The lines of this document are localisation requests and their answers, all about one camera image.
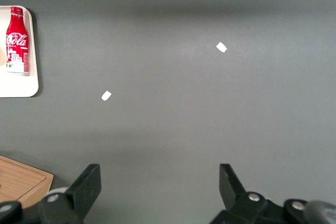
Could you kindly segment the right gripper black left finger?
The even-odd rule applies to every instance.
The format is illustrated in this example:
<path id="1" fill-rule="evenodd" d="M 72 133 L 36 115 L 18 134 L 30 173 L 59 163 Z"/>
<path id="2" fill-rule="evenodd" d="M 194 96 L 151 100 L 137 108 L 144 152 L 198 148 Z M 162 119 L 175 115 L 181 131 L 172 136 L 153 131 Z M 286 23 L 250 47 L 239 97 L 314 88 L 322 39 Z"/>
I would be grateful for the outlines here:
<path id="1" fill-rule="evenodd" d="M 100 165 L 89 164 L 65 192 L 80 221 L 84 221 L 100 192 Z"/>

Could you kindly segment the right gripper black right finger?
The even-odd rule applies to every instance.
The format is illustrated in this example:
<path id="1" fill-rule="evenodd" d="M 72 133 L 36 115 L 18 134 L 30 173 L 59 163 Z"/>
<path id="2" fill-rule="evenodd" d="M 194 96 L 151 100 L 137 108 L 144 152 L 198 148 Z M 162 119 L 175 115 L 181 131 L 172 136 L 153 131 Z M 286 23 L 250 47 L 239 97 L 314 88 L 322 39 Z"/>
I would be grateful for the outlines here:
<path id="1" fill-rule="evenodd" d="M 230 164 L 219 166 L 219 192 L 230 212 L 263 212 L 266 199 L 254 191 L 246 191 Z"/>

